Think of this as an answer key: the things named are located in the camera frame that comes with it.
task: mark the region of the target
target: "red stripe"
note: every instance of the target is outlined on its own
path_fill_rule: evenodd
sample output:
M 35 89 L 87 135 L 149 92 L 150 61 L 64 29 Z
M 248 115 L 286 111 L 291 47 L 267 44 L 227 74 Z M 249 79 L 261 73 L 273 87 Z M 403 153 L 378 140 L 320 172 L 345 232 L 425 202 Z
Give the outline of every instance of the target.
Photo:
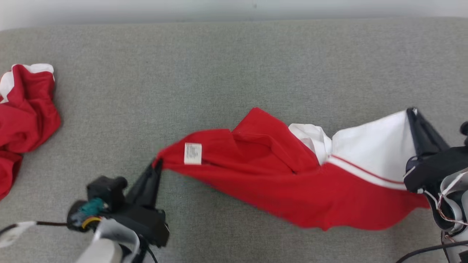
M 370 175 L 372 175 L 372 176 L 375 176 L 375 177 L 377 177 L 377 178 L 379 178 L 379 179 L 381 179 L 381 180 L 383 180 L 383 181 L 387 181 L 387 182 L 390 182 L 390 183 L 404 184 L 403 182 L 393 181 L 393 180 L 389 180 L 389 179 L 387 179 L 387 178 L 380 177 L 380 176 L 378 176 L 378 175 L 376 175 L 376 174 L 374 174 L 374 173 L 371 173 L 371 172 L 367 171 L 366 169 L 361 168 L 361 167 L 355 165 L 354 163 L 348 162 L 347 160 L 345 160 L 345 159 L 343 159 L 343 158 L 340 158 L 340 157 L 338 157 L 338 156 L 332 155 L 332 157 L 335 157 L 335 158 L 337 158 L 337 159 L 339 159 L 339 160 L 342 160 L 342 161 L 344 161 L 345 163 L 347 163 L 347 164 L 349 164 L 349 165 L 352 165 L 352 166 L 356 167 L 357 169 L 359 169 L 359 170 L 361 170 L 361 171 L 363 171 L 363 172 L 366 172 L 366 173 L 368 173 L 368 174 L 370 174 Z

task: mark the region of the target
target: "white stripe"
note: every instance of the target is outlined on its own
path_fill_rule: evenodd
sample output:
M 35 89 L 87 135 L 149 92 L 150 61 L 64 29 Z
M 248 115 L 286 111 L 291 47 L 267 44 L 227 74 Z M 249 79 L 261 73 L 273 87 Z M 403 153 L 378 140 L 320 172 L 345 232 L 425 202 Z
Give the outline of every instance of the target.
M 22 66 L 26 68 L 30 73 L 34 74 L 34 73 L 39 73 L 39 72 L 50 72 L 52 73 L 52 77 L 53 77 L 54 68 L 50 64 L 41 63 L 41 64 L 32 64 L 30 66 L 29 65 L 22 65 Z M 8 71 L 7 73 L 3 74 L 2 78 L 0 79 L 0 95 L 3 97 L 3 100 L 0 102 L 0 104 L 8 102 L 7 96 L 11 92 L 13 87 L 15 87 L 15 79 L 13 77 L 13 72 Z
M 386 188 L 392 188 L 392 189 L 398 189 L 398 190 L 406 190 L 406 186 L 402 183 L 392 183 L 392 182 L 388 182 L 388 181 L 385 181 L 385 180 L 382 180 L 378 177 L 376 177 L 375 175 L 372 175 L 370 173 L 367 173 L 366 171 L 364 170 L 361 170 L 345 161 L 342 161 L 338 158 L 335 158 L 334 156 L 330 156 L 330 158 L 327 160 L 327 162 L 331 163 L 331 164 L 334 164 L 336 166 L 338 166 L 339 168 L 363 179 L 363 180 L 366 180 L 370 183 L 373 183 L 375 185 L 379 185 L 379 186 L 383 186 L 383 187 L 386 187 Z
M 332 155 L 393 182 L 403 183 L 406 163 L 416 155 L 406 111 L 338 131 L 332 142 Z

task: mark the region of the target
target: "wire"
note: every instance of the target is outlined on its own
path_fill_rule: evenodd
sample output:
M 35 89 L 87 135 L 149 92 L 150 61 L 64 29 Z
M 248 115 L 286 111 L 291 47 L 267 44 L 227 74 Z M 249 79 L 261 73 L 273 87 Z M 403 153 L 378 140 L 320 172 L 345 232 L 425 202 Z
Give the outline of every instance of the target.
M 3 235 L 3 233 L 6 233 L 8 230 L 13 229 L 17 226 L 18 224 L 12 224 L 12 225 L 7 226 L 6 228 L 3 228 L 2 230 L 0 230 L 0 236 Z
M 428 195 L 430 198 L 432 198 L 432 200 L 434 200 L 434 203 L 436 204 L 436 207 L 437 207 L 437 199 L 431 193 L 429 193 L 427 190 L 424 190 L 424 193 L 426 195 Z
M 154 253 L 151 251 L 151 249 L 149 248 L 148 246 L 148 253 L 151 255 L 151 257 L 153 258 L 154 260 L 154 263 L 158 263 L 158 261 L 156 260 L 156 257 L 154 256 Z
M 418 250 L 415 250 L 413 252 L 410 252 L 410 253 L 404 255 L 396 263 L 402 263 L 403 261 L 407 260 L 408 258 L 410 258 L 412 256 L 416 256 L 416 255 L 419 255 L 419 254 L 422 254 L 422 253 L 425 253 L 425 252 L 434 251 L 434 250 L 443 249 L 443 248 L 452 248 L 452 247 L 457 247 L 457 246 L 462 246 L 462 245 L 468 245 L 468 240 L 418 249 Z
M 468 226 L 468 223 L 465 223 L 463 221 L 458 221 L 458 220 L 455 220 L 455 219 L 452 219 L 450 217 L 447 217 L 446 215 L 444 215 L 444 213 L 442 212 L 442 208 L 441 208 L 441 205 L 442 205 L 442 199 L 445 198 L 445 195 L 447 194 L 448 191 L 450 191 L 450 189 L 458 182 L 460 181 L 460 179 L 465 175 L 467 174 L 468 172 L 464 172 L 464 173 L 460 173 L 448 186 L 445 190 L 442 191 L 442 193 L 440 194 L 440 197 L 439 197 L 439 200 L 437 201 L 437 212 L 439 213 L 439 215 L 445 220 L 445 221 L 449 221 L 449 222 L 453 222 L 453 223 L 458 223 L 458 224 L 462 224 L 464 226 Z
M 449 235 L 447 235 L 447 234 L 445 234 L 444 237 L 445 237 L 445 239 L 450 240 L 450 242 L 452 242 L 452 243 L 456 243 L 456 242 L 457 242 L 455 239 L 453 239 L 451 236 L 449 236 Z
M 81 228 L 85 229 L 86 226 L 89 225 L 89 223 L 95 222 L 95 221 L 101 221 L 101 220 L 102 220 L 101 218 L 95 217 L 95 216 L 93 216 L 93 217 L 88 217 L 85 221 L 83 221 L 83 224 L 81 224 Z
M 47 221 L 37 221 L 36 225 L 38 226 L 67 226 L 66 223 L 47 222 Z

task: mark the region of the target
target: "cable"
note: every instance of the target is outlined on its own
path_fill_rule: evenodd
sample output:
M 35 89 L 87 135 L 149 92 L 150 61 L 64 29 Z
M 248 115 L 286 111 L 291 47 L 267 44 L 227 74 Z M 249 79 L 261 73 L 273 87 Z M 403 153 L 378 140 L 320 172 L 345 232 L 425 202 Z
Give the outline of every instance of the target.
M 457 247 L 457 246 L 462 246 L 462 245 L 468 245 L 468 240 L 418 249 L 418 250 L 415 250 L 413 252 L 410 252 L 410 253 L 404 255 L 396 263 L 402 263 L 403 261 L 407 260 L 408 258 L 410 258 L 412 256 L 416 256 L 416 255 L 419 255 L 419 254 L 422 254 L 422 253 L 425 253 L 425 252 L 434 251 L 434 250 L 443 249 L 443 248 L 452 248 L 452 247 Z
M 17 226 L 18 224 L 12 224 L 12 225 L 7 226 L 6 228 L 3 228 L 2 230 L 0 230 L 0 236 L 3 235 L 3 233 L 6 233 L 8 230 L 13 229 Z
M 36 225 L 38 226 L 66 226 L 66 223 L 37 221 Z
M 445 239 L 450 240 L 450 242 L 452 242 L 452 243 L 456 243 L 456 242 L 457 242 L 457 241 L 455 241 L 455 239 L 453 239 L 453 237 L 451 237 L 451 236 L 449 236 L 449 235 L 447 235 L 447 234 L 445 234 L 444 237 L 445 237 Z
M 463 221 L 458 221 L 458 220 L 455 220 L 455 219 L 452 219 L 450 217 L 447 217 L 446 215 L 444 215 L 444 213 L 442 212 L 442 208 L 441 208 L 441 205 L 442 205 L 442 199 L 446 197 L 446 194 L 452 189 L 452 187 L 458 183 L 458 181 L 461 180 L 461 178 L 466 175 L 468 172 L 462 172 L 460 173 L 448 186 L 445 190 L 443 190 L 441 193 L 440 193 L 440 197 L 439 197 L 439 200 L 437 201 L 437 212 L 439 213 L 439 215 L 445 220 L 445 221 L 449 221 L 449 222 L 453 222 L 453 223 L 458 223 L 458 224 L 462 224 L 462 225 L 465 225 L 465 226 L 468 226 L 468 223 L 465 223 Z
M 437 207 L 437 199 L 431 193 L 429 193 L 427 190 L 424 190 L 424 193 L 426 195 L 428 195 L 430 198 L 432 198 L 432 200 L 434 200 L 434 203 L 436 204 L 436 207 Z
M 148 247 L 148 253 L 151 255 L 151 257 L 153 258 L 154 260 L 154 263 L 158 263 L 158 261 L 156 260 L 156 257 L 154 256 L 154 253 L 151 251 L 151 249 Z

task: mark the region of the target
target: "crumpled red shirt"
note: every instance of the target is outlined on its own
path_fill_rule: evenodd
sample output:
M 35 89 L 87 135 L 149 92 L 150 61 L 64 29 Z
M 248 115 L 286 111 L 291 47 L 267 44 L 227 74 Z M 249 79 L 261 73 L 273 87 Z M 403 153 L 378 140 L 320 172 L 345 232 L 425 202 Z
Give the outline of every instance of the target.
M 22 156 L 60 126 L 52 98 L 53 67 L 13 65 L 0 80 L 0 200 L 10 191 Z

